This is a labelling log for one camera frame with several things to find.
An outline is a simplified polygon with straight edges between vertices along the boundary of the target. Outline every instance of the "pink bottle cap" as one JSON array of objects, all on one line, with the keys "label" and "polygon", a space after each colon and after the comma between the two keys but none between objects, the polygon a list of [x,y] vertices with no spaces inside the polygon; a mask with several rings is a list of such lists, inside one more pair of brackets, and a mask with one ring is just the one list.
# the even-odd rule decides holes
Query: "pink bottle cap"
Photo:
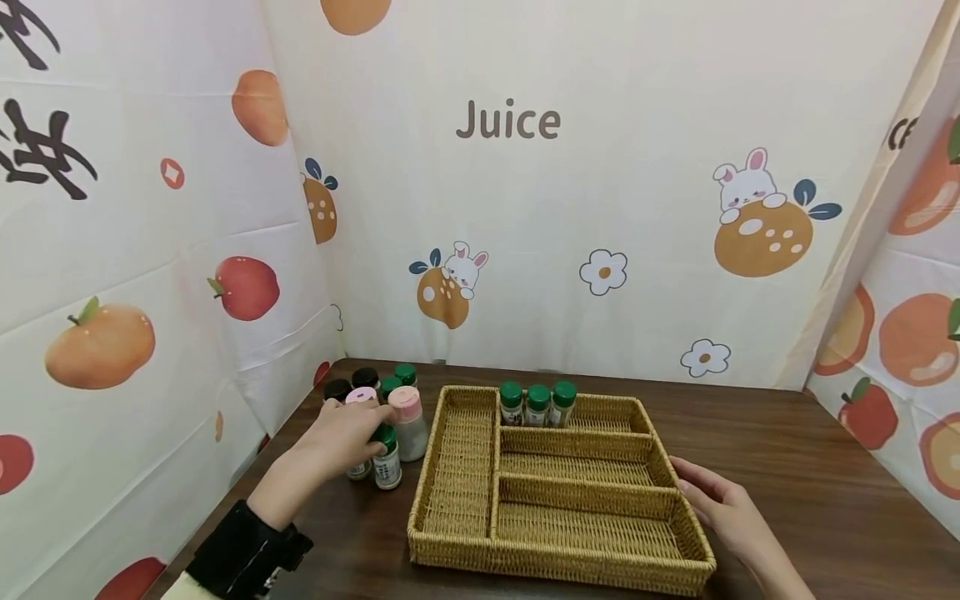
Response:
[{"label": "pink bottle cap", "polygon": [[401,385],[387,398],[396,409],[396,422],[407,423],[420,416],[420,391],[410,385]]},{"label": "pink bottle cap", "polygon": [[357,388],[347,394],[347,401],[345,404],[352,404],[353,402],[366,402],[367,400],[373,400],[376,398],[376,390],[374,388]]}]

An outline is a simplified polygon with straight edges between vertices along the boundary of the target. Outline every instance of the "black bottle cap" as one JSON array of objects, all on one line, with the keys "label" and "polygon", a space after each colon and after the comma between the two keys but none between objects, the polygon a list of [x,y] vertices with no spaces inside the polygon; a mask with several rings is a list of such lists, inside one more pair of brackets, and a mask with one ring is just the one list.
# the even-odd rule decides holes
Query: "black bottle cap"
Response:
[{"label": "black bottle cap", "polygon": [[346,379],[334,379],[333,381],[324,385],[324,400],[332,397],[337,398],[341,402],[345,402],[347,400],[347,396],[352,390],[353,387]]},{"label": "black bottle cap", "polygon": [[373,367],[362,367],[353,372],[350,380],[354,388],[375,388],[380,381],[380,375],[376,374],[376,369]]}]

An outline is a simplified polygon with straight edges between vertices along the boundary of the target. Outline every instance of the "spice bottle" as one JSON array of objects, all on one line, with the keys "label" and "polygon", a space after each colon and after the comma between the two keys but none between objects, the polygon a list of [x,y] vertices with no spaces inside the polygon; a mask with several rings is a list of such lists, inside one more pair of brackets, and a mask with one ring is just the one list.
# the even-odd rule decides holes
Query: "spice bottle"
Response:
[{"label": "spice bottle", "polygon": [[390,394],[393,392],[393,390],[401,385],[403,384],[400,382],[399,377],[394,377],[392,375],[389,377],[384,377],[383,381],[380,382],[380,395],[385,398],[390,398]]},{"label": "spice bottle", "polygon": [[550,390],[545,385],[530,386],[527,390],[527,410],[523,413],[523,424],[529,427],[543,427],[549,407]]},{"label": "spice bottle", "polygon": [[396,410],[394,429],[396,443],[400,446],[400,462],[418,461],[426,454],[426,443],[430,438],[420,406],[420,392],[413,386],[400,386],[393,390],[387,402]]},{"label": "spice bottle", "polygon": [[361,367],[357,369],[353,372],[350,382],[354,388],[374,388],[377,391],[377,397],[379,397],[380,375],[376,374],[376,369],[373,367]]},{"label": "spice bottle", "polygon": [[523,424],[523,388],[515,381],[500,384],[500,422],[504,425]]},{"label": "spice bottle", "polygon": [[550,413],[546,418],[547,427],[566,427],[577,401],[577,388],[569,381],[558,381],[553,386],[553,398],[550,400]]},{"label": "spice bottle", "polygon": [[417,368],[410,363],[400,363],[394,369],[394,375],[400,378],[403,385],[417,387]]},{"label": "spice bottle", "polygon": [[380,442],[387,446],[386,454],[373,457],[373,480],[379,489],[392,490],[400,485],[400,477],[403,475],[400,470],[396,431],[387,423],[380,423],[373,432],[371,442]]},{"label": "spice bottle", "polygon": [[341,402],[346,402],[347,394],[349,394],[352,389],[353,386],[351,386],[350,382],[346,379],[334,379],[324,385],[324,399],[335,398]]},{"label": "spice bottle", "polygon": [[[374,388],[357,388],[350,392],[347,395],[346,404],[352,404],[353,402],[366,402],[376,398],[376,390]],[[360,481],[366,479],[367,475],[370,474],[372,469],[372,463],[366,461],[362,465],[357,465],[356,467],[350,467],[347,471],[347,478],[350,481]]]}]

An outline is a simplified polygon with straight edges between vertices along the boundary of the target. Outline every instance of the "black chinese character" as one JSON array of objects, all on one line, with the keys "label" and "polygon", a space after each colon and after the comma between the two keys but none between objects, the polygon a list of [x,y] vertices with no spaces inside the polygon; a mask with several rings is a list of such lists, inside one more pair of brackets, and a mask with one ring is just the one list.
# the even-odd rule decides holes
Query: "black chinese character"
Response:
[{"label": "black chinese character", "polygon": [[[23,120],[23,113],[20,112],[20,105],[13,98],[10,98],[3,106],[10,122],[13,123],[13,139],[21,146],[26,146],[28,150],[14,150],[13,160],[0,152],[0,167],[7,169],[7,182],[26,181],[28,183],[45,183],[53,177],[57,183],[70,194],[74,200],[86,200],[86,193],[67,179],[64,173],[73,171],[68,158],[73,158],[79,162],[95,180],[97,172],[94,170],[90,161],[84,158],[82,154],[68,144],[63,142],[63,130],[66,128],[67,119],[70,115],[62,110],[54,110],[50,113],[50,134],[31,130]],[[10,139],[0,130],[0,137]],[[53,155],[48,156],[43,152],[46,148]],[[37,173],[36,171],[21,171],[17,167],[27,164],[40,165],[46,169],[47,173]]]},{"label": "black chinese character", "polygon": [[33,23],[41,33],[47,36],[47,39],[50,40],[50,43],[54,49],[57,50],[58,54],[60,53],[60,43],[46,24],[40,20],[40,17],[36,16],[35,12],[23,6],[23,2],[20,0],[0,0],[0,5],[4,4],[7,5],[10,14],[0,12],[0,32],[2,32],[0,33],[0,39],[3,39],[3,34],[6,34],[7,37],[10,38],[10,41],[13,42],[13,45],[16,46],[16,49],[20,51],[20,55],[27,60],[27,64],[37,71],[46,71],[47,63],[44,62],[36,52],[31,50],[27,42],[23,41],[23,37],[30,34],[27,21]]}]

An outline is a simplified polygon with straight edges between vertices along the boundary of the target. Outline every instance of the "bunny cartoon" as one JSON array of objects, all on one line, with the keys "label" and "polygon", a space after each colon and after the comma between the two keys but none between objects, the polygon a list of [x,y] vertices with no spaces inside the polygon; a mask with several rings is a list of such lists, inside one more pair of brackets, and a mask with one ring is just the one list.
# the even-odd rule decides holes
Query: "bunny cartoon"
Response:
[{"label": "bunny cartoon", "polygon": [[473,300],[473,286],[480,277],[480,268],[487,264],[490,255],[486,251],[478,252],[470,257],[470,246],[467,242],[454,242],[453,254],[444,263],[445,272],[450,278],[460,284],[460,295],[467,300]]},{"label": "bunny cartoon", "polygon": [[747,155],[746,168],[737,171],[731,164],[722,164],[713,172],[720,183],[720,223],[733,223],[740,217],[740,208],[751,202],[763,202],[767,208],[778,208],[786,202],[786,194],[777,191],[774,178],[766,170],[767,151],[756,148]]}]

